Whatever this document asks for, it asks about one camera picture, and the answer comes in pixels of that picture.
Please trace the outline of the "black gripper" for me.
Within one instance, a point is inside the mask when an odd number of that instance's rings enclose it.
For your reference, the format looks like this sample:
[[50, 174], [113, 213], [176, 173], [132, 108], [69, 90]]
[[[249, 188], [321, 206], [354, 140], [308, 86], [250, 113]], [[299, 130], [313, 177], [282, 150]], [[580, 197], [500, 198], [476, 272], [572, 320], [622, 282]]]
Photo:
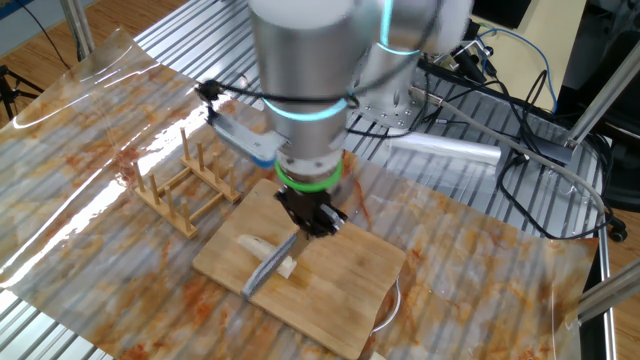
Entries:
[[325, 190], [307, 193], [284, 186], [274, 198], [291, 221], [311, 236], [333, 236], [347, 221], [347, 215], [331, 203]]

